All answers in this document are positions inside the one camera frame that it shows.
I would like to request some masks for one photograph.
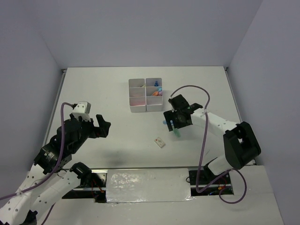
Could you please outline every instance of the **green object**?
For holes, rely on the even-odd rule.
[[[172,129],[173,129],[174,134],[175,134],[177,137],[181,137],[179,130],[178,130],[177,128],[174,127],[173,121],[171,120],[170,122],[171,122],[171,126],[172,126]]]
[[[178,130],[177,128],[174,128],[174,129],[173,129],[173,132],[174,132],[174,134],[175,134],[177,137],[181,137],[180,132],[179,132],[179,130]]]

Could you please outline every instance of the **red wire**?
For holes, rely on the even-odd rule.
[[[93,181],[92,181],[92,196],[93,196],[93,199],[95,199],[95,196],[94,196],[94,193],[93,193]]]
[[[95,184],[97,185],[97,187],[100,189],[100,192],[103,193],[104,191],[101,189],[101,187],[98,186],[98,184],[95,182]]]
[[[224,186],[221,187],[222,189],[224,189],[226,187],[226,185],[227,185],[227,181],[226,181],[226,179],[224,177],[221,177],[221,178],[225,181]]]

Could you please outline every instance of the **white divided box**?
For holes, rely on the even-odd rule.
[[[152,94],[162,88],[161,78],[129,79],[129,106],[132,113],[162,111],[163,96]]]

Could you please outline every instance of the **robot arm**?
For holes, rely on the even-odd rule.
[[[164,112],[169,131],[172,131],[173,127],[183,128],[192,124],[205,128],[205,111],[201,105],[189,105],[182,95],[169,99],[169,102],[173,110]],[[206,177],[217,176],[232,168],[239,170],[261,153],[248,123],[237,124],[210,112],[207,112],[207,115],[209,131],[224,140],[225,152],[204,166]]]
[[[70,119],[64,121],[65,132],[63,135],[65,142],[63,155],[59,167],[55,172],[59,172],[65,164],[71,161],[72,154],[75,154],[88,138],[107,137],[111,124],[104,121],[101,115],[96,115],[99,127],[95,127],[93,119],[89,117],[89,112],[90,103],[88,102],[79,102],[73,105]],[[83,177],[80,173],[87,171],[91,174],[90,169],[86,166],[75,164],[72,170],[65,175],[66,179],[62,178],[45,192],[43,191],[49,181],[56,174],[53,174],[46,182],[38,187],[26,193],[22,193],[22,190],[33,187],[44,180],[47,174],[51,173],[55,168],[60,155],[61,137],[62,133],[60,127],[57,129],[57,134],[50,139],[48,144],[42,147],[34,159],[34,165],[22,185],[18,188],[16,192],[17,195],[12,197],[7,204],[0,209],[0,225],[34,224],[31,223],[31,221],[35,215],[40,217],[43,212],[58,201],[65,192],[79,186],[78,184],[81,184],[83,180],[91,176]]]

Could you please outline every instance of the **small block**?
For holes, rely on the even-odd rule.
[[[161,138],[160,137],[158,137],[157,139],[155,139],[154,140],[155,141],[155,143],[160,147],[160,148],[162,148],[162,147],[164,147],[165,146],[165,143],[164,143],[164,141],[163,140],[161,140]]]

